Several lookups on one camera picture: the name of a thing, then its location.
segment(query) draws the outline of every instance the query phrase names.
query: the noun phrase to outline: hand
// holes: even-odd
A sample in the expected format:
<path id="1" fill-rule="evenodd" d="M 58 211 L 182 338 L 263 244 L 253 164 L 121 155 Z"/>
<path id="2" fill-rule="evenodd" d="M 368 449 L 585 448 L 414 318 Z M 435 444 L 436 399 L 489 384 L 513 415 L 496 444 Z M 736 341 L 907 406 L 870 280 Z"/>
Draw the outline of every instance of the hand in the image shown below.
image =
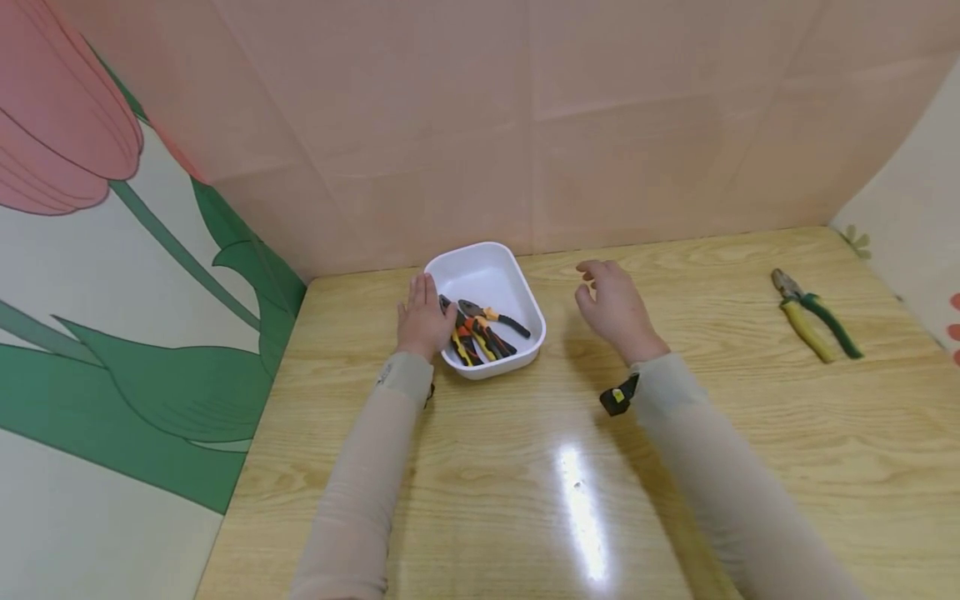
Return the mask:
<path id="1" fill-rule="evenodd" d="M 419 354 L 430 362 L 450 343 L 456 321 L 456 305 L 450 304 L 444 313 L 433 276 L 419 273 L 410 279 L 406 306 L 396 305 L 396 351 Z"/>
<path id="2" fill-rule="evenodd" d="M 606 340 L 627 365 L 653 360 L 670 353 L 657 335 L 634 281 L 612 260 L 586 260 L 577 265 L 584 281 L 592 281 L 596 300 L 585 283 L 575 297 L 580 314 L 593 332 Z"/>

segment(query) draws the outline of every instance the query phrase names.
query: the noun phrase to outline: left hand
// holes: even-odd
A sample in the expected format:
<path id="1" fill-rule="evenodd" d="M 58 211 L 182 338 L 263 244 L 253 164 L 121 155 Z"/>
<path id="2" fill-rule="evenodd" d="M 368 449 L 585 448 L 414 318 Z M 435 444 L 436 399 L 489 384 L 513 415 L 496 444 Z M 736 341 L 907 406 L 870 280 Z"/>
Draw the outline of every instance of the left hand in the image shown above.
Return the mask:
<path id="1" fill-rule="evenodd" d="M 444 313 L 433 276 L 419 273 L 410 280 L 406 305 L 396 305 L 396 351 L 419 354 L 430 362 L 450 343 L 456 321 L 456 304 L 450 304 Z"/>

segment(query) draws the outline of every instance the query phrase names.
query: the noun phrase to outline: beige sleeve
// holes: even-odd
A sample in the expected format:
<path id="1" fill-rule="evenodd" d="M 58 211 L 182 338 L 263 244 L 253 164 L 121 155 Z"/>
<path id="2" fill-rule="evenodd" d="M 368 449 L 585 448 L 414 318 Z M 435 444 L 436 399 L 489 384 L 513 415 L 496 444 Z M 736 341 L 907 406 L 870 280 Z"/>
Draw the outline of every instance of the beige sleeve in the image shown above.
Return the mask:
<path id="1" fill-rule="evenodd" d="M 744 598 L 866 597 L 679 354 L 634 371 L 636 418 Z"/>
<path id="2" fill-rule="evenodd" d="M 383 597 L 396 495 L 432 378 L 416 354 L 384 365 L 326 482 L 291 600 Z"/>

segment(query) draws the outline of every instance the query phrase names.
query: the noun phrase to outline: pink wall panel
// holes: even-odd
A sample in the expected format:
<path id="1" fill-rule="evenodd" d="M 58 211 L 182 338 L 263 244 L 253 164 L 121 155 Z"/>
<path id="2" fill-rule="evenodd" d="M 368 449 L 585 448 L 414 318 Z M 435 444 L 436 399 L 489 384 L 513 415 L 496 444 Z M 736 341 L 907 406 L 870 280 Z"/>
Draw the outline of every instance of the pink wall panel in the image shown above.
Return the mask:
<path id="1" fill-rule="evenodd" d="M 955 0 L 59 0 L 307 277 L 824 223 Z"/>

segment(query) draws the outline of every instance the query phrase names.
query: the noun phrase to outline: white plastic bowl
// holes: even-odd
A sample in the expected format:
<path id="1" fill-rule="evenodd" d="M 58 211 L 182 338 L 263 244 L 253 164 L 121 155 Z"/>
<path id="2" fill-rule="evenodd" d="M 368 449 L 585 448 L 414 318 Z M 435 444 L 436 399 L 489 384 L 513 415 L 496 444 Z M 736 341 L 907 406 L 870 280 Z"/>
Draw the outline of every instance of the white plastic bowl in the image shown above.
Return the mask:
<path id="1" fill-rule="evenodd" d="M 464 367 L 453 347 L 447 347 L 442 352 L 447 365 L 467 379 L 487 379 L 526 367 L 537 358 L 546 337 L 546 321 L 509 248 L 496 242 L 481 242 L 441 254 L 424 270 L 437 282 L 437 291 L 451 301 L 470 300 L 490 307 L 513 317 L 532 334 L 526 340 L 504 324 L 491 323 L 497 335 L 516 348 L 516 354 Z"/>

